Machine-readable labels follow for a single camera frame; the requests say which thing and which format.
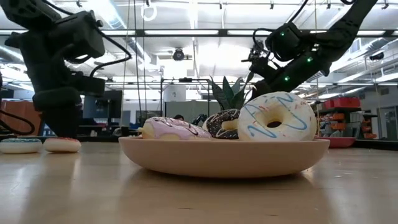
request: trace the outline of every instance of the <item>red bowl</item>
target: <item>red bowl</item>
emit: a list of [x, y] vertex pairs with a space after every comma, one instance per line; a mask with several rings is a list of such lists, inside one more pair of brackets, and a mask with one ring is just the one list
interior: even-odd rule
[[344, 149], [351, 147], [355, 138], [352, 137], [315, 137], [316, 139], [326, 139], [330, 141], [330, 149]]

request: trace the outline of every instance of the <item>blue icing drizzle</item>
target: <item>blue icing drizzle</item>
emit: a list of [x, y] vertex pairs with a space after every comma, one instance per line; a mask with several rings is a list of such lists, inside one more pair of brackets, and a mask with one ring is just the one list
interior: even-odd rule
[[[251, 116], [254, 120], [256, 120], [258, 124], [260, 124], [260, 122], [258, 122], [258, 120], [256, 119], [256, 117], [254, 116], [254, 114], [255, 114], [256, 112], [255, 112], [255, 111], [254, 111], [254, 112], [250, 112], [249, 109], [248, 109], [249, 106], [255, 108], [256, 110], [260, 111], [261, 113], [262, 113], [262, 110], [260, 110], [260, 108], [258, 108], [257, 106], [254, 106], [254, 105], [244, 105], [244, 109], [246, 109], [246, 110], [249, 112], [250, 116]], [[277, 137], [272, 131], [266, 129], [266, 128], [263, 127], [263, 126], [261, 126], [261, 127], [263, 128], [264, 131], [261, 130], [261, 129], [259, 129], [259, 128], [257, 128], [257, 127], [255, 127], [255, 126], [253, 126], [253, 125], [248, 125], [248, 131], [250, 132], [250, 135], [253, 136], [253, 137], [255, 136], [255, 134], [251, 131], [251, 129], [253, 129], [253, 130], [255, 130], [255, 131], [257, 131], [257, 132], [259, 132], [259, 133], [261, 133], [261, 134], [263, 134], [263, 135], [266, 135], [266, 136], [268, 136], [268, 137], [270, 137], [270, 138], [276, 138], [276, 137]]]
[[[288, 97], [288, 99], [282, 98], [282, 97], [280, 97], [280, 96], [277, 96], [277, 99], [278, 99], [279, 103], [281, 103], [282, 105], [284, 105], [284, 106], [286, 107], [286, 109], [289, 110], [288, 106], [284, 103], [284, 101], [289, 102], [289, 103], [293, 103], [294, 99], [293, 99], [289, 94], [287, 94], [287, 93], [285, 93], [285, 94], [286, 94], [286, 96]], [[297, 130], [306, 130], [306, 129], [308, 128], [307, 124], [306, 124], [302, 119], [300, 119], [300, 118], [299, 118], [296, 114], [294, 114], [293, 112], [290, 111], [290, 113], [293, 115], [294, 118], [296, 118], [298, 121], [300, 121], [300, 122], [303, 124], [303, 127], [302, 127], [302, 128], [300, 128], [300, 127], [295, 127], [295, 126], [291, 126], [291, 125], [289, 125], [289, 124], [283, 124], [283, 125], [286, 125], [286, 126], [288, 126], [288, 127], [290, 127], [290, 128], [294, 128], [294, 129], [297, 129]]]
[[9, 139], [4, 139], [1, 142], [7, 142], [7, 143], [30, 143], [30, 142], [41, 142], [41, 141], [39, 139], [9, 138]]

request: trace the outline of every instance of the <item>person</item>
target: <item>person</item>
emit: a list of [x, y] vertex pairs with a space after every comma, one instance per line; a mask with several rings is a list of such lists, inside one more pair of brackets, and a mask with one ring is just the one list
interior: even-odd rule
[[174, 116], [174, 119], [179, 119], [180, 121], [183, 121], [184, 117], [182, 115], [180, 115], [180, 114], [177, 114], [177, 115]]

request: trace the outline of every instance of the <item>chocolate donut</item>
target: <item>chocolate donut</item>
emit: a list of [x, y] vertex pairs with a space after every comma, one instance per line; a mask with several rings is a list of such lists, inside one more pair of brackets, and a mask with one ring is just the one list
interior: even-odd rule
[[239, 139], [238, 127], [236, 129], [223, 129], [223, 122], [239, 118], [240, 110], [230, 109], [211, 115], [205, 122], [204, 128], [217, 139]]

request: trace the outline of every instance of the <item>pink frosted donut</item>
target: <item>pink frosted donut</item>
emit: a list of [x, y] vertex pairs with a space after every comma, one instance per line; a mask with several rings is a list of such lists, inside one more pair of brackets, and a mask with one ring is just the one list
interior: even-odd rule
[[144, 139], [163, 140], [209, 140], [211, 134], [207, 131], [173, 118], [153, 117], [145, 121], [142, 131]]

